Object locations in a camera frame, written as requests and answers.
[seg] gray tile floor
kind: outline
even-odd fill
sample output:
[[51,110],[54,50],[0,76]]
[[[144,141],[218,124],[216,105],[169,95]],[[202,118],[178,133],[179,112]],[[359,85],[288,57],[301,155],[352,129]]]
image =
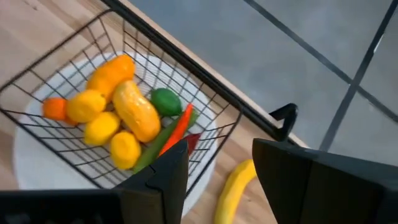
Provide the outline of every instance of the gray tile floor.
[[[293,132],[310,147],[319,148],[349,85],[250,5],[243,0],[131,2],[266,111],[297,104]],[[353,78],[391,0],[257,3]],[[361,86],[398,113],[397,35],[398,19],[393,18]],[[373,127],[384,123],[391,128],[381,129],[381,137]],[[395,128],[394,122],[357,94],[331,152],[391,164],[391,157],[398,156],[392,148],[398,143]],[[375,156],[375,146],[390,151]]]

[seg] lemon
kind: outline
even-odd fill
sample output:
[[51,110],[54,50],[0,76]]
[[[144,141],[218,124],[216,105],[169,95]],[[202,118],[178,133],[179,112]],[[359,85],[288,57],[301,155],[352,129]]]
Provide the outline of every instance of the lemon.
[[132,168],[140,156],[141,146],[133,134],[122,131],[112,138],[111,158],[117,168]]
[[96,90],[85,90],[67,103],[67,115],[72,121],[87,123],[105,110],[106,100]]
[[102,112],[86,124],[84,142],[92,146],[102,146],[118,131],[120,118],[112,112]]

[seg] banana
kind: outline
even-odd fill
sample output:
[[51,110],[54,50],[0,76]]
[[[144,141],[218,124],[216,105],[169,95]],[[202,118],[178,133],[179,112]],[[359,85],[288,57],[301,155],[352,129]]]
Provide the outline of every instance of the banana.
[[252,159],[240,163],[229,175],[218,199],[215,224],[232,223],[245,186],[256,176]]

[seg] white plate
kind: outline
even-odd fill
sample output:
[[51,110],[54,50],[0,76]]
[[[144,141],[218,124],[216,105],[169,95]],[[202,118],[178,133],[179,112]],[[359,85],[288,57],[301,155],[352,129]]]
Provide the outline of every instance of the white plate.
[[[198,89],[196,83],[183,73],[179,69],[173,69],[170,65],[162,62],[159,58],[153,56],[145,57],[134,53],[130,53],[136,61],[136,75],[134,77],[136,82],[140,79],[145,82],[141,82],[139,85],[140,90],[145,94],[147,93],[150,86],[155,88],[166,87],[173,89],[177,93],[180,93],[183,107],[187,105],[187,100],[192,101],[198,111],[203,110],[203,114],[199,116],[197,123],[200,126],[206,127],[206,129],[215,129],[216,123],[211,120],[214,119],[215,115],[213,112],[205,107],[208,104],[208,98]],[[114,57],[114,54],[105,54],[106,58]],[[57,88],[57,91],[68,97],[73,96],[77,91],[71,86],[77,86],[78,90],[83,90],[85,87],[85,77],[89,76],[94,70],[94,66],[98,66],[104,62],[104,58],[99,55],[89,63],[87,60],[82,60],[76,63],[76,67],[73,65],[65,67],[60,73],[54,75],[47,83],[53,88]],[[77,73],[76,68],[81,68],[80,73]],[[48,85],[43,85],[34,94],[36,98],[43,99],[47,95],[51,94],[52,89]],[[50,96],[58,96],[57,93],[52,93]],[[31,100],[25,109],[26,113],[41,115],[41,104],[36,100]],[[35,124],[29,117],[22,116],[20,118],[21,123]],[[37,128],[28,126],[30,130],[36,133],[40,137],[51,137],[51,135],[44,128]],[[203,128],[199,126],[193,126],[190,131],[192,133],[199,133]],[[65,149],[65,146],[58,140],[46,140],[56,150]],[[193,181],[198,177],[200,171],[204,168],[205,164],[210,160],[211,155],[216,151],[217,142],[214,142],[210,147],[210,151],[205,154],[197,168],[188,177],[187,189],[193,184]],[[72,157],[66,152],[64,156],[72,163],[79,163],[77,156]],[[14,168],[16,171],[17,180],[20,189],[90,189],[95,186],[81,176],[78,172],[72,169],[66,162],[61,160],[53,152],[45,148],[41,143],[36,141],[28,133],[21,128],[16,131],[16,137],[14,140]],[[195,188],[191,191],[190,195],[186,198],[183,208],[183,216],[194,206],[200,195],[205,190],[211,174],[215,168],[214,161],[207,168],[204,175],[201,177]],[[92,170],[83,169],[88,175],[94,175],[90,172]],[[109,181],[103,181],[101,184],[104,187],[113,187],[113,184]]]

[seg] metal handle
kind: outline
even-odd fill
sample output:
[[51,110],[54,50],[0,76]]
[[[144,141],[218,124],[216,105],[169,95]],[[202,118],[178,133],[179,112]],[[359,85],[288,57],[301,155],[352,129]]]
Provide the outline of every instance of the metal handle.
[[276,128],[276,130],[275,130],[275,133],[276,133],[275,140],[286,141],[286,139],[288,138],[288,136],[290,134],[290,131],[292,130],[292,128],[294,126],[294,123],[296,122],[298,112],[299,112],[299,109],[297,108],[297,105],[295,105],[294,103],[289,103],[289,104],[269,113],[269,115],[271,115],[277,121],[285,119],[283,126],[281,128]]

